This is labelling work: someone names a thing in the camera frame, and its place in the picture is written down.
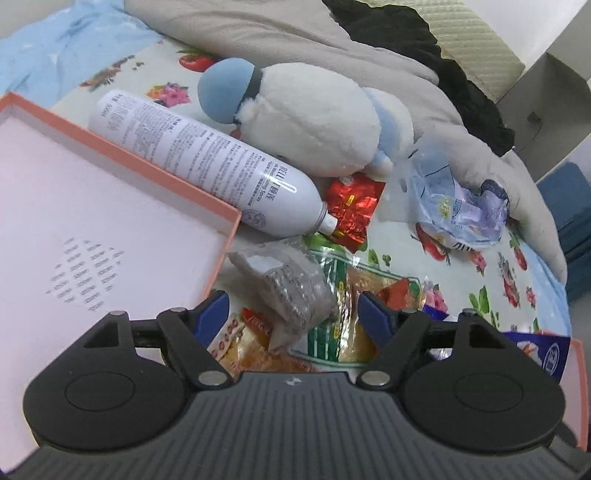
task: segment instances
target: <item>red foil packet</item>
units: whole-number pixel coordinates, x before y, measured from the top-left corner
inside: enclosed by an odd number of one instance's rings
[[[338,220],[330,239],[355,253],[367,239],[367,227],[385,183],[353,173],[336,179],[326,192],[329,213]]]

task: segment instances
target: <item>plush toy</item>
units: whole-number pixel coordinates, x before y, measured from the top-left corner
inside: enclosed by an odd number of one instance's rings
[[[363,170],[387,177],[408,154],[413,123],[398,98],[305,63],[256,68],[244,59],[209,67],[198,85],[206,115],[240,125],[249,145],[312,176]]]

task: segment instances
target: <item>blue packaging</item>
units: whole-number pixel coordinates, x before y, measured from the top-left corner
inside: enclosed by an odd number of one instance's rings
[[[503,332],[503,335],[560,382],[569,355],[570,337],[522,332]]]

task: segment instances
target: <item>snack package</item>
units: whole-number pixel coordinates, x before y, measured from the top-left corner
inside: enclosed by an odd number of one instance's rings
[[[421,285],[421,297],[418,308],[433,320],[445,320],[449,315],[447,305],[439,290],[439,285],[433,285],[433,282],[428,278]]]
[[[311,363],[286,353],[270,353],[271,329],[262,316],[243,309],[239,327],[231,337],[228,348],[218,360],[234,378],[244,371],[310,373],[316,371]]]
[[[457,318],[448,317],[445,321],[456,322]],[[570,337],[541,332],[502,332],[502,334],[542,367],[548,375],[560,382],[569,355]],[[452,349],[434,348],[429,350],[429,354],[435,360],[445,360],[452,354]]]
[[[253,245],[228,258],[280,317],[271,351],[289,347],[335,311],[335,297],[302,237]]]
[[[362,248],[369,221],[385,185],[363,173],[353,173],[330,184],[325,199],[329,213],[338,220],[331,236],[333,242],[343,245],[351,253]]]
[[[436,138],[425,135],[408,159],[394,163],[378,215],[419,223],[444,247],[481,250],[499,242],[508,212],[509,199],[499,184],[485,180],[478,193],[461,187]]]
[[[338,314],[310,330],[290,353],[328,367],[362,367],[374,357],[376,349],[359,321],[359,295],[367,290],[392,308],[417,308],[418,280],[361,264],[358,257],[320,234],[307,237],[306,241],[334,292]]]

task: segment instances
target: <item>orange box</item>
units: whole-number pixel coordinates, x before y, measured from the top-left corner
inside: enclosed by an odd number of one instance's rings
[[[27,384],[111,310],[192,308],[240,212],[24,98],[0,99],[0,469],[35,448]]]

